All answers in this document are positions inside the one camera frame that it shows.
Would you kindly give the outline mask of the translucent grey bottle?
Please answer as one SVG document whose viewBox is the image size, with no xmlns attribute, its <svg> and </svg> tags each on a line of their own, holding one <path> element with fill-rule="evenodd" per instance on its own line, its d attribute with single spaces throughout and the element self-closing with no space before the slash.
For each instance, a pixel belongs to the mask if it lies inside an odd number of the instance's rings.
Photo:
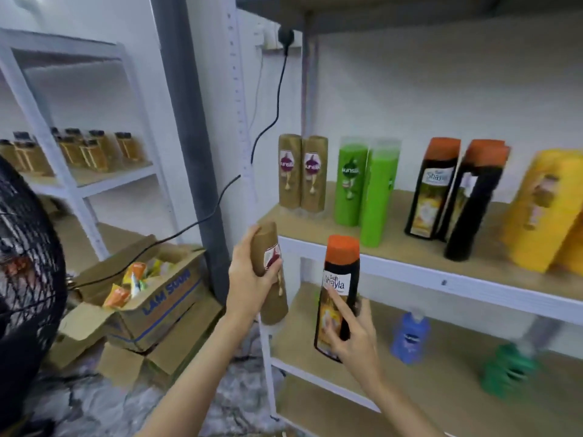
<svg viewBox="0 0 583 437">
<path fill-rule="evenodd" d="M 562 327 L 560 320 L 536 316 L 526 333 L 516 342 L 518 352 L 524 357 L 534 358 L 548 349 Z"/>
</svg>

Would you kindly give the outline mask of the person's left forearm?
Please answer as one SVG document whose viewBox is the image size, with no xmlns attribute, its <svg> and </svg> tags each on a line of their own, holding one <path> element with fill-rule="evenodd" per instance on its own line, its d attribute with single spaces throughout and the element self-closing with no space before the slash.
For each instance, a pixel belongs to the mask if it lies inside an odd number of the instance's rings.
<svg viewBox="0 0 583 437">
<path fill-rule="evenodd" d="M 228 310 L 134 437 L 198 437 L 218 385 L 255 316 Z"/>
</svg>

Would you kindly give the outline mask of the blue bottle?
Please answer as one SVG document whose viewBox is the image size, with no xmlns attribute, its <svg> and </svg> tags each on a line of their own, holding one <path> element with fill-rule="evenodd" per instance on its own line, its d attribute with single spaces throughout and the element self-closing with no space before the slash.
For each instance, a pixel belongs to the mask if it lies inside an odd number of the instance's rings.
<svg viewBox="0 0 583 437">
<path fill-rule="evenodd" d="M 423 311 L 413 309 L 406 312 L 397 324 L 390 346 L 391 354 L 406 365 L 419 362 L 429 331 L 429 319 Z"/>
</svg>

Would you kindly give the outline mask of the yellow shampoo bottle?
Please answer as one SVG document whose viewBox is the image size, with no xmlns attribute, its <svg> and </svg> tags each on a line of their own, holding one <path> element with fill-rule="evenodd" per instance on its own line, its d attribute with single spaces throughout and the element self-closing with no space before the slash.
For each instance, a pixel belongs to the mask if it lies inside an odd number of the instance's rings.
<svg viewBox="0 0 583 437">
<path fill-rule="evenodd" d="M 583 277 L 583 212 L 580 212 L 557 254 L 556 265 Z"/>
<path fill-rule="evenodd" d="M 583 151 L 535 154 L 499 232 L 515 265 L 546 273 L 583 210 Z"/>
</svg>

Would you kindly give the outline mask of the black bottle with orange cap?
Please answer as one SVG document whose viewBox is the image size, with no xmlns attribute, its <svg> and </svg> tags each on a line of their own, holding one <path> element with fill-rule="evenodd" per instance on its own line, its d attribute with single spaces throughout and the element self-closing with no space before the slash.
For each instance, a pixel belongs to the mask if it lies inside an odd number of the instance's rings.
<svg viewBox="0 0 583 437">
<path fill-rule="evenodd" d="M 461 140 L 434 137 L 421 163 L 404 233 L 421 239 L 435 238 L 454 174 L 458 165 Z"/>
<path fill-rule="evenodd" d="M 314 348 L 321 353 L 321 335 L 325 335 L 325 323 L 331 323 L 339 338 L 350 337 L 349 327 L 343 320 L 326 289 L 333 288 L 356 313 L 360 279 L 360 243 L 351 236 L 331 235 L 328 238 L 322 284 L 318 300 Z"/>
<path fill-rule="evenodd" d="M 503 140 L 474 139 L 458 169 L 459 185 L 452 196 L 445 226 L 444 257 L 453 262 L 469 259 L 488 205 L 498 186 L 511 148 Z"/>
</svg>

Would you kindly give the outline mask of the cardboard box with blue print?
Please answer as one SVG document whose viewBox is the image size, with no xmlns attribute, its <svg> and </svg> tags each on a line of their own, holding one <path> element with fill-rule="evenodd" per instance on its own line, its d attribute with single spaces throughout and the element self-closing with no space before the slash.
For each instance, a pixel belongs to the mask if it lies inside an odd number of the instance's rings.
<svg viewBox="0 0 583 437">
<path fill-rule="evenodd" d="M 116 347 L 148 351 L 207 290 L 201 265 L 204 254 L 205 249 L 198 245 L 157 244 L 153 235 L 130 244 L 77 276 L 75 282 L 82 301 L 64 316 L 59 333 L 78 342 L 98 333 Z M 102 307 L 112 285 L 121 284 L 131 263 L 154 258 L 176 266 L 124 307 Z"/>
</svg>

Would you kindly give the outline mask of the dark green bottle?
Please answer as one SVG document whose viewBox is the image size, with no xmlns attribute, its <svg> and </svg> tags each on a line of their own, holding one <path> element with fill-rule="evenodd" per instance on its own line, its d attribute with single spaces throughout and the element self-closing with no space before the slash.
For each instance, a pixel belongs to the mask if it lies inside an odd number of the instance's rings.
<svg viewBox="0 0 583 437">
<path fill-rule="evenodd" d="M 518 394 L 538 366 L 532 343 L 520 340 L 502 344 L 485 364 L 480 387 L 491 396 L 508 399 Z"/>
</svg>

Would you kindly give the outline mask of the person's right hand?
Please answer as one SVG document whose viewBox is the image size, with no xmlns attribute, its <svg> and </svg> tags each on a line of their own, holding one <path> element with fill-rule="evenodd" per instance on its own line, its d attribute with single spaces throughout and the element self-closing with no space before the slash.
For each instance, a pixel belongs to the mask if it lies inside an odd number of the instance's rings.
<svg viewBox="0 0 583 437">
<path fill-rule="evenodd" d="M 342 340 L 331 323 L 325 323 L 326 336 L 333 343 L 343 365 L 358 383 L 365 377 L 365 372 L 383 374 L 370 301 L 361 298 L 359 314 L 355 315 L 336 290 L 327 288 L 326 291 L 349 327 L 349 339 Z"/>
</svg>

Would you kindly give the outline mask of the row of amber jars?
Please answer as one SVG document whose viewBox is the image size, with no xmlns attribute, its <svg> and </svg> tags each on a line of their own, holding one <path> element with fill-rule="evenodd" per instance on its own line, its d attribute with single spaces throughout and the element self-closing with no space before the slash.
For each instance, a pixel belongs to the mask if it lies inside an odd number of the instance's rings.
<svg viewBox="0 0 583 437">
<path fill-rule="evenodd" d="M 50 132 L 69 167 L 110 173 L 147 161 L 141 143 L 127 131 L 110 136 L 99 129 L 83 133 L 76 127 L 59 130 L 52 126 Z M 40 143 L 27 131 L 14 131 L 12 139 L 0 139 L 0 156 L 18 172 L 35 176 L 55 175 Z"/>
</svg>

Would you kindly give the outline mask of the white wall socket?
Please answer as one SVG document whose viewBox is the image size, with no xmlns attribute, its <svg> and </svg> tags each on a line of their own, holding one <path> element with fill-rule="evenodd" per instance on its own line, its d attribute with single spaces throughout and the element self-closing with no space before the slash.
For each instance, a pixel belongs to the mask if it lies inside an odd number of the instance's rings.
<svg viewBox="0 0 583 437">
<path fill-rule="evenodd" d="M 263 52 L 283 50 L 278 32 L 280 24 L 275 22 L 257 23 L 254 29 L 254 46 Z"/>
</svg>

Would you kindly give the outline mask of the person's left hand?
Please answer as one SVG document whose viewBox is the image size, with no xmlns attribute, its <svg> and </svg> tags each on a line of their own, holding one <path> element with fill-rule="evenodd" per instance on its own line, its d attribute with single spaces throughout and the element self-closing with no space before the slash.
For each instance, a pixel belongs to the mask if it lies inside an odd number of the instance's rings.
<svg viewBox="0 0 583 437">
<path fill-rule="evenodd" d="M 278 259 L 262 277 L 259 277 L 253 271 L 251 258 L 236 258 L 235 246 L 229 267 L 226 317 L 240 327 L 250 328 L 265 302 L 270 287 L 277 281 L 282 265 L 283 260 Z"/>
</svg>

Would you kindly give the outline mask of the white metal shelf rack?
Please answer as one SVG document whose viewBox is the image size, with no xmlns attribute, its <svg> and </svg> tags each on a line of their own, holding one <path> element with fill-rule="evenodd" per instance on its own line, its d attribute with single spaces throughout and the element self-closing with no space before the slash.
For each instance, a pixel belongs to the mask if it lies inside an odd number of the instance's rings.
<svg viewBox="0 0 583 437">
<path fill-rule="evenodd" d="M 50 127 L 132 133 L 146 163 L 110 173 L 67 166 Z M 0 28 L 0 138 L 27 131 L 54 176 L 21 173 L 34 192 L 58 198 L 88 260 L 135 242 L 145 220 L 159 239 L 179 231 L 135 67 L 121 44 Z"/>
</svg>

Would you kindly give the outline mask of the white shelf rack with wooden boards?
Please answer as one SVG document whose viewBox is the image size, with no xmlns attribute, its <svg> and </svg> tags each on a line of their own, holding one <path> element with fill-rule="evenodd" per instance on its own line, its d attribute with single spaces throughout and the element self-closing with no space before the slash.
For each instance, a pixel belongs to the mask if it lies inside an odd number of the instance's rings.
<svg viewBox="0 0 583 437">
<path fill-rule="evenodd" d="M 481 366 L 536 316 L 583 328 L 583 278 L 535 274 L 497 241 L 506 202 L 547 147 L 583 150 L 583 0 L 221 0 L 246 130 L 238 26 L 253 14 L 303 35 L 301 132 L 401 140 L 397 190 L 378 248 L 363 248 L 360 292 L 372 300 L 384 367 L 452 437 L 583 437 L 583 361 L 548 353 L 517 401 L 479 386 Z M 433 136 L 504 139 L 512 147 L 470 259 L 404 234 L 422 155 Z M 400 318 L 429 319 L 419 362 L 390 352 Z"/>
</svg>

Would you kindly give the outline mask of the flattened brown cardboard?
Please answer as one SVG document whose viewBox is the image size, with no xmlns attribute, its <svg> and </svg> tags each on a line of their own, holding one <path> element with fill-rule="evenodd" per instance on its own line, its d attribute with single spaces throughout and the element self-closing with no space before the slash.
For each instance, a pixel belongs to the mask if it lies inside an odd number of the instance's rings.
<svg viewBox="0 0 583 437">
<path fill-rule="evenodd" d="M 192 360 L 205 334 L 219 318 L 222 308 L 207 289 L 162 340 L 146 352 L 122 349 L 111 345 L 106 339 L 97 371 L 115 385 L 131 387 L 142 369 L 149 367 L 150 372 L 156 375 L 159 386 L 169 387 Z M 94 333 L 88 339 L 78 342 L 58 331 L 47 360 L 56 368 L 65 368 L 102 338 L 105 337 Z"/>
</svg>

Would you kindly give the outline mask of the green shampoo bottle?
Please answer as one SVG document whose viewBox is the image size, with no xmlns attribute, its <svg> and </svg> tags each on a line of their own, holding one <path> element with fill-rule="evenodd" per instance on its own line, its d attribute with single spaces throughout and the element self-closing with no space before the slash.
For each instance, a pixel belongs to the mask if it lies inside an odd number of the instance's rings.
<svg viewBox="0 0 583 437">
<path fill-rule="evenodd" d="M 340 140 L 333 210 L 334 220 L 339 225 L 359 225 L 368 150 L 362 138 L 342 137 Z"/>
<path fill-rule="evenodd" d="M 359 220 L 360 243 L 364 247 L 376 248 L 381 243 L 401 146 L 399 139 L 377 139 L 368 152 Z"/>
</svg>

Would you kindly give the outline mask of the black plug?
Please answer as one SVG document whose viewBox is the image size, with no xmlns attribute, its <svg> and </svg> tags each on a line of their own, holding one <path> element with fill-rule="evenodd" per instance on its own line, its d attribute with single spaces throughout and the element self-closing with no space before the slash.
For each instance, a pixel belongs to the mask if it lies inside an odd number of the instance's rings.
<svg viewBox="0 0 583 437">
<path fill-rule="evenodd" d="M 285 58 L 288 57 L 289 49 L 295 41 L 295 32 L 293 29 L 280 26 L 278 29 L 278 41 L 283 49 Z"/>
</svg>

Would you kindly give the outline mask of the grey vertical post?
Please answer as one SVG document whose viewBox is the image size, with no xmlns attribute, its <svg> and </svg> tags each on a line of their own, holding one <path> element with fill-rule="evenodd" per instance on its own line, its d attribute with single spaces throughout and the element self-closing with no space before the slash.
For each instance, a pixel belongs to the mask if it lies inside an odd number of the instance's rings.
<svg viewBox="0 0 583 437">
<path fill-rule="evenodd" d="M 161 45 L 165 78 L 196 212 L 210 289 L 225 305 L 230 255 L 219 207 L 215 169 L 196 68 L 186 0 L 150 0 Z"/>
</svg>

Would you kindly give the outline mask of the pile of orange snack packets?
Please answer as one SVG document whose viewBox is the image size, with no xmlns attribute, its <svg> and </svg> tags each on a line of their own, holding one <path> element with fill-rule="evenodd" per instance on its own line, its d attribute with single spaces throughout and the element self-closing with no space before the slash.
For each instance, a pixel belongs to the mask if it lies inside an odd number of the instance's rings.
<svg viewBox="0 0 583 437">
<path fill-rule="evenodd" d="M 131 263 L 124 273 L 121 284 L 112 285 L 102 307 L 105 309 L 124 307 L 128 301 L 152 286 L 155 279 L 168 274 L 175 266 L 175 263 L 158 258 L 148 262 Z"/>
</svg>

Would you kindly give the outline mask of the person's right forearm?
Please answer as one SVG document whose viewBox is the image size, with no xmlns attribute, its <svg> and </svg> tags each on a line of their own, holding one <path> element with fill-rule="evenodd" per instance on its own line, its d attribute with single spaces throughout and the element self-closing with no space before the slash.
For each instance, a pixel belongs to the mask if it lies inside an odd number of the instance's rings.
<svg viewBox="0 0 583 437">
<path fill-rule="evenodd" d="M 365 372 L 359 384 L 401 437 L 447 437 L 404 391 L 385 379 L 383 374 Z"/>
</svg>

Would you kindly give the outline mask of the gold shampoo bottle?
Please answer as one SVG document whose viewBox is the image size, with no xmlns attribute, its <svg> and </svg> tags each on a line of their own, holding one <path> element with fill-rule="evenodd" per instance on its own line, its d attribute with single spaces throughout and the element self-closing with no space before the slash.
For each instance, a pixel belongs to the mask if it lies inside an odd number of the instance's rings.
<svg viewBox="0 0 583 437">
<path fill-rule="evenodd" d="M 281 134 L 278 143 L 279 204 L 288 210 L 301 206 L 301 163 L 301 136 Z"/>
<path fill-rule="evenodd" d="M 281 258 L 276 223 L 266 222 L 259 225 L 251 241 L 251 262 L 255 274 L 262 277 L 270 266 Z M 278 272 L 277 281 L 270 287 L 261 308 L 261 321 L 267 326 L 280 323 L 288 314 L 288 299 L 283 268 Z"/>
<path fill-rule="evenodd" d="M 310 136 L 302 141 L 301 208 L 312 214 L 325 209 L 328 138 Z"/>
</svg>

